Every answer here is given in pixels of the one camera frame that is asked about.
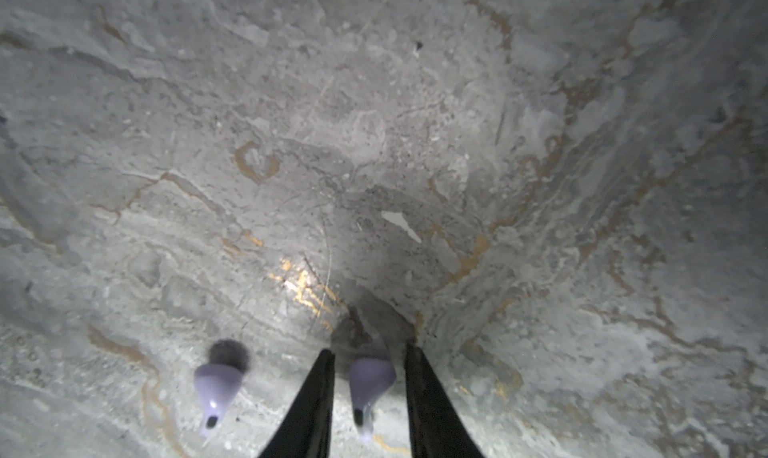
purple plastic piece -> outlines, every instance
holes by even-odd
[[[243,384],[243,374],[223,364],[205,364],[194,372],[194,387],[203,407],[200,434],[208,437],[221,423]]]
[[[350,392],[355,425],[364,441],[373,435],[373,405],[395,383],[395,367],[389,360],[360,358],[350,367]]]

gray stone floor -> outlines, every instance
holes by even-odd
[[[0,0],[0,455],[255,456],[354,307],[488,457],[768,456],[766,2]]]

black tip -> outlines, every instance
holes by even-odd
[[[362,426],[362,410],[355,410],[355,425]]]

purple tip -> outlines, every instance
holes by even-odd
[[[360,358],[350,367],[352,408],[366,411],[395,383],[395,367],[389,360]]]
[[[219,425],[243,384],[243,374],[223,364],[205,364],[194,372],[194,387],[203,407],[200,434],[208,437]]]

purple cone-shaped object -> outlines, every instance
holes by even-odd
[[[360,358],[350,367],[352,412],[360,438],[373,436],[373,405],[395,383],[395,367],[389,360]]]
[[[224,364],[205,364],[195,370],[194,387],[203,406],[202,436],[208,437],[214,432],[242,384],[240,370]]]

